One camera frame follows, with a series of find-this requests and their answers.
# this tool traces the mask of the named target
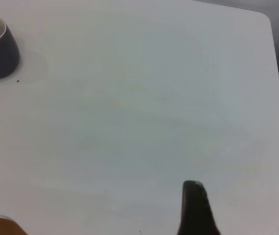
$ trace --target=table surface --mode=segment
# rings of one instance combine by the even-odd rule
[[[223,235],[279,234],[266,16],[190,0],[0,1],[0,16],[22,56],[0,80],[0,215],[30,235],[174,235],[199,180]]]

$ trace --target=white table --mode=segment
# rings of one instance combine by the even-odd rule
[[[30,235],[174,235],[199,180],[223,235],[279,234],[267,17],[190,0],[0,1],[0,16],[23,59],[0,80],[0,215]]]

